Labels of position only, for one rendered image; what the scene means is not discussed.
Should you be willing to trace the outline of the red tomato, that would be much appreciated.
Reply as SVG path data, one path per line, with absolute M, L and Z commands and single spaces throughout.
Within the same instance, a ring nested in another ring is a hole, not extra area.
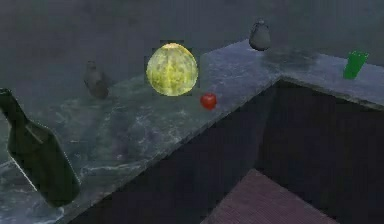
M 200 104 L 207 110 L 213 110 L 217 104 L 217 97 L 213 93 L 206 93 L 200 97 Z

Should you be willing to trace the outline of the dark green glass bottle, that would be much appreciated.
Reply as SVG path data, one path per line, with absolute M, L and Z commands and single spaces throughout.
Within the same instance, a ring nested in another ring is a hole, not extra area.
M 7 151 L 32 187 L 53 207 L 71 203 L 80 182 L 55 134 L 30 120 L 7 88 L 0 88 L 0 111 L 10 125 Z

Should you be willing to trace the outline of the green cup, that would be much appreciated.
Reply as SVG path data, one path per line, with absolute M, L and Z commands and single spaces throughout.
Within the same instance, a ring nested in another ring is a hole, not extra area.
M 343 71 L 343 77 L 345 79 L 355 79 L 366 63 L 369 54 L 363 51 L 351 51 L 348 54 L 347 63 Z

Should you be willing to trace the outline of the marble worktop dark cabinet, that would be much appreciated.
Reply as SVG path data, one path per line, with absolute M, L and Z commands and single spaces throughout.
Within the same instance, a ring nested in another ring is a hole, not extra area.
M 272 102 L 272 86 L 294 81 L 363 102 L 384 105 L 384 67 L 366 64 L 343 78 L 343 58 L 296 49 L 258 52 L 246 41 L 200 58 L 200 81 L 180 97 L 160 96 L 136 76 L 116 83 L 105 102 L 74 99 L 36 113 L 53 126 L 81 183 L 70 204 L 52 208 L 12 160 L 0 164 L 0 224 L 68 224 L 77 215 L 171 156 L 214 178 L 235 178 L 256 158 Z M 200 97 L 213 93 L 207 110 Z

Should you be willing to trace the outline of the yellow green melon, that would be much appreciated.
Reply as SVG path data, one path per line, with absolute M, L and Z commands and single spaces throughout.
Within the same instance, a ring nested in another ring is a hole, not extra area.
M 167 43 L 150 57 L 147 79 L 159 94 L 176 97 L 193 89 L 198 79 L 197 62 L 193 54 L 178 43 Z

